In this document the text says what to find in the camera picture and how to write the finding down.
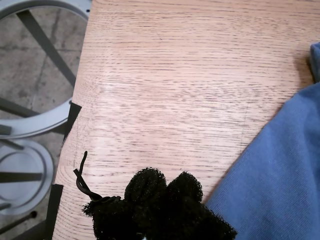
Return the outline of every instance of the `gray metal ring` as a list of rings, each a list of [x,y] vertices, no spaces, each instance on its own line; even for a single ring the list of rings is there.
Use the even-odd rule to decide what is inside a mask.
[[[0,125],[12,128],[10,135],[0,135],[0,139],[22,139],[44,134],[68,120],[71,98],[54,109],[20,119],[0,119]]]
[[[41,173],[40,181],[0,183],[0,204],[11,207],[0,215],[17,215],[30,211],[47,194],[54,177],[54,164],[48,150],[39,143],[20,139],[14,143],[23,146],[16,150],[8,146],[0,149],[0,172]]]
[[[67,9],[88,20],[91,0],[0,0],[0,19],[36,7]]]
[[[36,7],[67,9],[88,20],[91,0],[0,0],[0,20],[8,15]],[[21,139],[46,133],[67,122],[71,98],[58,107],[36,116],[21,119],[0,119],[0,125],[12,128],[10,135],[0,139]]]

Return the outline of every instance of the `blue cloth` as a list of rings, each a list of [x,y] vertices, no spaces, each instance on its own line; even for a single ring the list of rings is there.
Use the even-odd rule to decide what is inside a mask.
[[[320,83],[284,104],[207,206],[236,240],[320,239]]]

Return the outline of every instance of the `concrete floor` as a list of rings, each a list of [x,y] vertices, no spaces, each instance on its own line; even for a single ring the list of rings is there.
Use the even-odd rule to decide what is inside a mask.
[[[31,12],[76,75],[87,23],[67,10],[54,7]],[[0,33],[0,97],[43,113],[72,96],[73,88],[15,15],[0,20]],[[0,119],[8,118],[17,117],[0,111]],[[32,139],[50,151],[57,166],[63,135],[48,133]],[[47,194],[34,209],[38,212],[36,219],[2,234],[0,239],[11,240],[43,221],[48,199]],[[25,215],[0,215],[0,228]]]

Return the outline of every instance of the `black cord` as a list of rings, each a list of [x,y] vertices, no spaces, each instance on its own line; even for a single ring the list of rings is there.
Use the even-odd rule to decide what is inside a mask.
[[[88,185],[86,184],[85,180],[82,177],[82,171],[84,169],[84,164],[85,164],[87,155],[88,155],[88,152],[85,151],[83,158],[82,158],[82,161],[80,163],[80,169],[73,170],[74,174],[76,175],[75,183],[76,183],[77,188],[81,192],[83,192],[84,194],[88,195],[92,201],[99,201],[100,199],[102,199],[102,196],[100,196],[99,194],[97,194],[95,192],[90,191]]]

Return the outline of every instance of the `wood grain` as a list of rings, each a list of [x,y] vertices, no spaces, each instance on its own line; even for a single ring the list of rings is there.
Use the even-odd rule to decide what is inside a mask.
[[[53,239],[95,239],[74,168],[103,196],[124,195],[135,172],[182,171],[205,200],[282,104],[312,83],[319,1],[93,1],[64,143]]]

